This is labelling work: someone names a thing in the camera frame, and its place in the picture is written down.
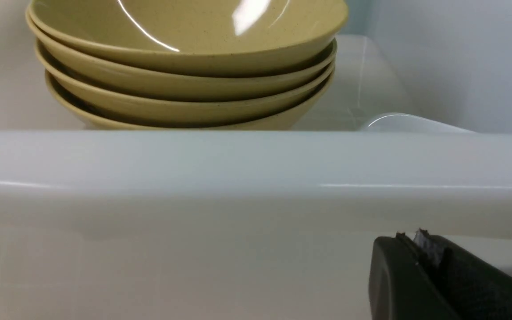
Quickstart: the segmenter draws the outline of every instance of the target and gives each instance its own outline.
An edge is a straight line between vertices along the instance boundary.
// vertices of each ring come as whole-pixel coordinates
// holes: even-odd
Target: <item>stacked bowls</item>
[[[333,80],[344,0],[33,0],[51,94],[104,129],[290,128]]]

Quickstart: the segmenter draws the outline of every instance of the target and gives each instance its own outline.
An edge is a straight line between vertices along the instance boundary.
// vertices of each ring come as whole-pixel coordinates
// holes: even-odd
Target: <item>bowl rim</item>
[[[78,79],[75,79],[63,71],[57,69],[53,65],[53,62],[49,62],[47,58],[44,56],[44,53],[41,52],[41,48],[44,49],[44,45],[41,43],[40,40],[37,40],[35,42],[35,55],[37,59],[40,61],[40,63],[43,64],[45,69],[49,71],[54,77],[59,78],[60,80],[67,81],[71,83],[72,85],[75,85],[79,88],[83,88],[87,91],[91,91],[93,93],[97,93],[99,95],[106,95],[109,97],[112,97],[114,99],[120,99],[125,101],[134,101],[136,103],[150,103],[150,104],[171,104],[175,106],[183,106],[183,107],[191,107],[192,105],[196,105],[199,107],[220,107],[220,108],[245,108],[248,106],[253,105],[259,105],[262,103],[267,103],[269,101],[274,100],[281,100],[286,99],[288,97],[297,95],[299,93],[303,93],[309,90],[312,90],[313,88],[317,87],[320,83],[322,83],[333,71],[333,68],[335,67],[335,61],[332,61],[327,67],[324,68],[323,72],[318,75],[315,79],[309,81],[305,85],[301,85],[300,87],[297,87],[295,89],[292,89],[290,91],[285,91],[282,93],[278,93],[276,95],[266,96],[266,97],[260,97],[256,99],[247,99],[247,100],[236,100],[236,101],[223,101],[223,102],[187,102],[187,101],[172,101],[172,100],[163,100],[163,99],[151,99],[146,97],[139,97],[139,96],[132,96],[132,95],[126,95],[125,93],[120,93],[116,91],[110,91],[107,89],[103,89],[100,87],[96,87],[94,85],[85,83],[83,81],[80,81]]]
[[[301,103],[295,105],[294,107],[292,107],[290,109],[287,109],[286,111],[282,111],[282,112],[277,113],[277,114],[272,115],[272,116],[268,116],[268,117],[264,117],[264,118],[260,118],[260,119],[256,119],[256,120],[252,120],[252,121],[248,121],[248,122],[241,122],[239,124],[231,124],[231,125],[224,125],[224,126],[212,126],[212,127],[201,127],[201,128],[171,128],[171,127],[144,126],[144,125],[137,125],[137,124],[131,124],[131,123],[127,123],[127,122],[116,121],[116,120],[108,119],[106,117],[102,117],[102,116],[99,116],[99,115],[94,115],[93,113],[85,111],[85,110],[83,110],[83,109],[73,105],[69,101],[67,101],[55,89],[55,84],[53,84],[53,82],[55,82],[56,85],[60,86],[60,83],[55,79],[55,77],[53,77],[53,75],[48,70],[45,70],[44,74],[45,74],[45,83],[47,85],[47,89],[49,90],[49,93],[51,93],[51,96],[53,96],[61,105],[63,105],[63,107],[69,109],[71,112],[79,115],[80,117],[88,119],[92,123],[106,124],[105,126],[108,126],[108,127],[119,127],[120,130],[121,129],[142,129],[142,130],[161,130],[161,129],[170,129],[170,130],[212,130],[212,129],[226,129],[226,128],[230,128],[230,129],[242,128],[243,126],[256,125],[256,124],[258,124],[260,122],[264,122],[264,121],[267,121],[267,120],[270,121],[270,118],[279,117],[279,116],[283,115],[286,112],[292,111],[293,109],[300,107],[302,104],[306,103],[310,99],[313,99],[315,97],[321,97],[327,91],[327,89],[329,89],[331,83],[333,83],[333,81],[335,79],[335,66],[333,66],[333,69],[331,69],[331,72],[329,73],[327,78],[323,80],[323,82],[322,82],[323,86],[319,90],[315,91],[315,93],[313,93],[313,95],[310,95],[309,97],[307,97],[307,99],[305,99]]]
[[[316,63],[315,65],[311,65],[310,67],[307,67],[302,70],[293,71],[289,73],[282,73],[279,75],[272,75],[272,76],[262,76],[262,77],[203,77],[203,76],[191,76],[191,75],[179,75],[177,73],[168,73],[163,71],[155,71],[150,69],[142,69],[139,67],[133,67],[131,65],[126,65],[122,63],[117,63],[114,61],[109,61],[105,59],[101,59],[99,57],[95,57],[92,55],[89,55],[87,53],[75,50],[67,45],[64,45],[57,40],[51,38],[43,30],[41,30],[39,27],[37,27],[36,23],[32,20],[32,15],[30,14],[29,10],[25,11],[25,20],[27,22],[27,26],[35,34],[35,37],[37,40],[43,42],[51,42],[52,45],[55,45],[58,47],[59,50],[65,51],[70,56],[75,56],[77,59],[87,60],[91,63],[98,63],[103,65],[106,68],[112,68],[112,69],[118,69],[123,72],[138,74],[139,76],[142,75],[149,75],[149,76],[155,76],[155,77],[168,77],[168,78],[174,78],[174,79],[182,79],[183,81],[215,81],[217,83],[230,83],[230,81],[234,82],[246,82],[246,83],[253,83],[253,82],[269,82],[269,81],[287,81],[289,79],[296,79],[301,77],[303,73],[307,72],[315,72],[319,71],[329,63],[333,62],[333,59],[337,55],[338,44],[337,39],[333,39],[331,43],[329,43],[329,46],[326,48],[331,48],[331,51],[329,52],[329,55],[325,57],[325,59],[319,61],[319,63]]]
[[[327,35],[335,35],[337,31],[341,30],[343,26],[347,23],[347,20],[349,19],[349,6],[347,6],[347,3],[344,0],[337,0],[340,1],[344,8],[345,8],[345,14],[342,16],[341,20],[338,24],[336,24],[333,28],[329,29],[328,32],[323,32],[321,35],[317,35],[313,38],[301,40],[299,42],[282,45],[279,47],[274,48],[268,48],[268,49],[262,49],[258,51],[238,51],[238,52],[217,52],[217,53],[209,53],[209,52],[174,52],[171,50],[168,51],[157,51],[157,50],[151,50],[151,49],[136,49],[136,48],[127,48],[127,47],[120,47],[119,45],[111,45],[111,44],[103,44],[103,43],[97,43],[92,42],[89,40],[84,40],[77,38],[75,36],[71,36],[69,34],[66,34],[64,32],[61,32],[48,24],[45,24],[39,17],[35,14],[35,2],[36,0],[31,0],[27,11],[31,15],[31,19],[33,22],[37,25],[37,27],[41,28],[44,32],[48,33],[51,36],[54,36],[59,39],[63,39],[65,42],[74,43],[76,45],[81,45],[83,47],[87,48],[93,48],[93,49],[99,49],[101,51],[110,51],[110,52],[117,52],[117,53],[126,53],[126,54],[133,54],[133,55],[155,55],[155,56],[190,56],[190,57],[222,57],[222,56],[241,56],[241,55],[253,55],[253,54],[261,54],[261,53],[267,53],[282,49],[288,49],[297,47],[299,45],[303,45],[305,43],[314,42],[316,40],[319,40]]]

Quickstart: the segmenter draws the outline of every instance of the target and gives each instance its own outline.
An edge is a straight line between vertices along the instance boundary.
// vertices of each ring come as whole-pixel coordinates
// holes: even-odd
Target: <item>glossy surface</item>
[[[184,76],[129,67],[81,53],[53,40],[32,22],[27,25],[53,57],[103,88],[129,95],[175,101],[233,101],[275,95],[315,79],[335,59],[334,40],[307,69],[283,75],[250,78]]]
[[[406,113],[383,113],[368,120],[359,129],[363,132],[394,133],[472,133],[472,131],[443,124]]]
[[[185,75],[308,66],[347,21],[343,0],[33,0],[43,31],[93,56]]]
[[[35,51],[62,87],[95,107],[102,115],[122,122],[170,128],[236,124],[286,111],[306,100],[335,67],[333,62],[310,83],[270,97],[225,103],[187,103],[147,99],[94,87],[67,75],[40,43],[37,43]]]
[[[280,112],[273,116],[261,118],[254,121],[244,122],[241,124],[233,124],[226,126],[212,126],[210,128],[199,128],[199,129],[216,129],[216,130],[287,130],[290,129],[293,124],[297,122],[311,107],[317,102],[317,100],[325,93],[325,91],[331,85],[333,81],[333,69],[328,74],[329,78],[321,83],[318,91],[315,91],[313,95],[307,98],[305,101],[292,107],[286,111]],[[171,129],[161,128],[159,126],[143,126],[136,125],[127,122],[120,122],[111,120],[100,116],[100,113],[89,109],[88,106],[81,100],[77,99],[73,95],[69,94],[61,85],[59,81],[55,80],[51,74],[47,71],[45,73],[47,79],[47,87],[59,101],[59,103],[65,106],[71,111],[77,118],[82,120],[88,125],[94,126],[98,129],[117,129],[117,130],[160,130],[160,129]]]

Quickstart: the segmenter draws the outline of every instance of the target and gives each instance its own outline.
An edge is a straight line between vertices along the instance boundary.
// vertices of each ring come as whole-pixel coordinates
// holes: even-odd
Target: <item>stack of bowls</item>
[[[344,0],[32,0],[47,87],[104,129],[290,128],[333,80]]]

